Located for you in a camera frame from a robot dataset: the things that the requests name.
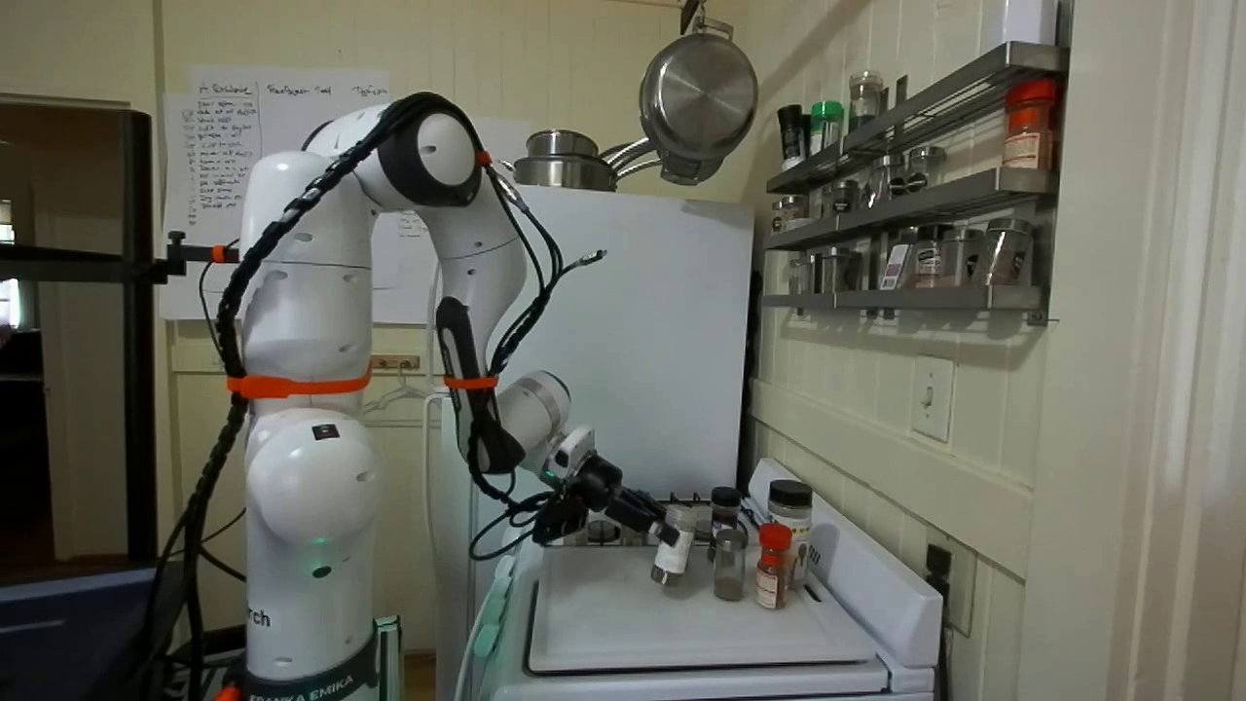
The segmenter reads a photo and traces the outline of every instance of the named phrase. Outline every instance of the electrical outlet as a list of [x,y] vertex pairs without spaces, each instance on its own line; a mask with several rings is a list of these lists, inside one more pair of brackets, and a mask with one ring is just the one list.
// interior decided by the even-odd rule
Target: electrical outlet
[[947,358],[920,358],[912,372],[912,428],[932,439],[950,439],[953,365]]
[[947,628],[959,633],[970,633],[972,629],[976,552],[938,528],[932,528],[927,542],[950,552]]
[[373,355],[373,368],[376,372],[415,372],[422,368],[422,355]]

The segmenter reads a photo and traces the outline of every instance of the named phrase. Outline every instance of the jar lid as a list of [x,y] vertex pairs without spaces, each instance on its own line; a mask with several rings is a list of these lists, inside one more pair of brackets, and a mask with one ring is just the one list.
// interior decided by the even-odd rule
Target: jar lid
[[763,548],[787,548],[790,545],[790,528],[781,523],[763,523],[761,527],[761,542],[763,542]]
[[790,505],[790,509],[806,509],[814,503],[814,491],[803,479],[776,479],[772,503]]

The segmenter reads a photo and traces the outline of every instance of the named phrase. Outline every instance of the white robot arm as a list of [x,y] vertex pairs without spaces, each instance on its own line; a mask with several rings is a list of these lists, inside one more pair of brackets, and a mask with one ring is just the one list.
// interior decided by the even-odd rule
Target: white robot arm
[[[238,276],[241,289],[253,276],[253,296],[241,349],[230,355],[230,322],[219,322],[219,345],[235,401],[253,418],[247,446],[253,697],[376,692],[369,568],[380,485],[360,419],[376,210],[415,210],[427,223],[443,270],[431,332],[474,483],[495,491],[484,476],[541,462],[565,439],[565,383],[528,372],[495,393],[520,326],[501,336],[495,355],[485,337],[527,276],[520,232],[500,197],[471,119],[431,93],[339,115],[302,152],[267,156],[248,175]],[[241,289],[230,280],[222,319],[235,319]],[[588,462],[570,479],[578,493],[597,483],[604,461],[592,450]],[[588,505],[623,514],[614,503],[626,503],[626,491],[614,466],[609,476]],[[626,509],[626,519],[646,528],[663,514]],[[657,539],[687,548],[670,527],[657,527]]]

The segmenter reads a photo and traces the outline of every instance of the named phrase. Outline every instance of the spice jar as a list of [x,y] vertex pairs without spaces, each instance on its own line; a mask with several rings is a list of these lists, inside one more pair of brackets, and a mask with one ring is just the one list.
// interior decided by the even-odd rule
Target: spice jar
[[1038,175],[1055,170],[1055,104],[1058,104],[1055,76],[1016,83],[1010,91],[1006,167],[1038,170]]
[[781,607],[787,605],[787,548],[790,528],[781,523],[761,527],[763,555],[757,562],[757,605]]
[[806,583],[806,571],[810,571],[810,505],[814,505],[810,483],[803,479],[772,483],[772,519],[790,528],[787,588]]
[[876,71],[848,76],[848,128],[866,128],[889,109],[889,83]]
[[739,523],[739,493],[733,485],[714,491],[714,527],[709,527],[709,562],[714,562],[714,596],[739,598],[745,596],[745,552],[746,532]]
[[846,104],[841,100],[814,100],[810,104],[810,156],[837,146],[846,131]]

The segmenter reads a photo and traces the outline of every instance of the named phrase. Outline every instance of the spice rack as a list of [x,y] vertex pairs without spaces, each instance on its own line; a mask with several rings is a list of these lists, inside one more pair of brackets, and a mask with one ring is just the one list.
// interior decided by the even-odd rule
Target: spice rack
[[[846,131],[837,143],[806,156],[798,167],[777,170],[772,193],[810,193],[837,179],[872,167],[884,156],[932,143],[960,124],[972,124],[1006,109],[1006,96],[1024,76],[1058,76],[1068,56],[1038,44],[1002,44],[960,71],[947,74],[932,91],[890,104],[868,124]],[[1055,202],[1055,175],[1047,170],[1010,170],[989,167],[976,175],[932,182],[924,189],[890,193],[876,206],[810,218],[781,232],[767,232],[767,248],[818,248],[848,244],[858,237],[902,231],[902,227],[947,227],[972,213],[1014,213],[1031,218]],[[1044,276],[1024,276],[1021,285],[959,285],[959,289],[829,289],[829,292],[790,292],[763,296],[767,307],[798,313],[1044,313]]]

